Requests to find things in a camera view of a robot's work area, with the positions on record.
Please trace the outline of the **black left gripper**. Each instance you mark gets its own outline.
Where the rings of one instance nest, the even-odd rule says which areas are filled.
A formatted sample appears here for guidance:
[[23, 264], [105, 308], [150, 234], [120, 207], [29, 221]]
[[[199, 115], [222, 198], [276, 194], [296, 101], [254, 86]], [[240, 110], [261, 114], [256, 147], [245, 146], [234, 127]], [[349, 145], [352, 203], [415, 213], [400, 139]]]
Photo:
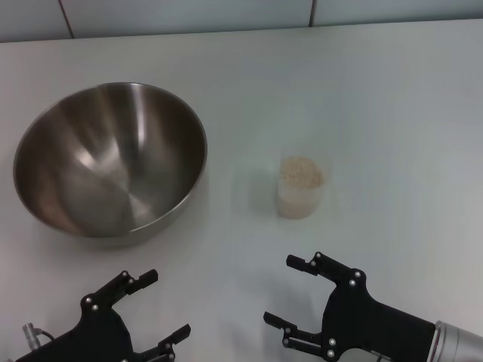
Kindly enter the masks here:
[[186, 324], [145, 352], [134, 352], [131, 336], [123, 320], [112, 309], [120, 299], [158, 281], [155, 269], [132, 277], [122, 271], [98, 291], [81, 300], [78, 324], [62, 336], [32, 351], [19, 360], [28, 361], [175, 361], [174, 346], [187, 339], [191, 326]]

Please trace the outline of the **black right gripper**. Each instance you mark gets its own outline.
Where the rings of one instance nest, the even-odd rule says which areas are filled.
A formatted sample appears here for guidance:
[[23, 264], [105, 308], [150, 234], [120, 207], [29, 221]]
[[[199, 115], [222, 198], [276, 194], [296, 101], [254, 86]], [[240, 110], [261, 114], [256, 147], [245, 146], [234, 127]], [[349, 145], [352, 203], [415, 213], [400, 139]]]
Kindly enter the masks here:
[[288, 255], [286, 264], [300, 272], [335, 283], [321, 323], [321, 333], [302, 331], [297, 325], [267, 311], [263, 320], [283, 332], [285, 348], [327, 361], [337, 361], [349, 349], [375, 352], [392, 361], [426, 361], [435, 325], [378, 302], [369, 294], [365, 274], [316, 252], [310, 261]]

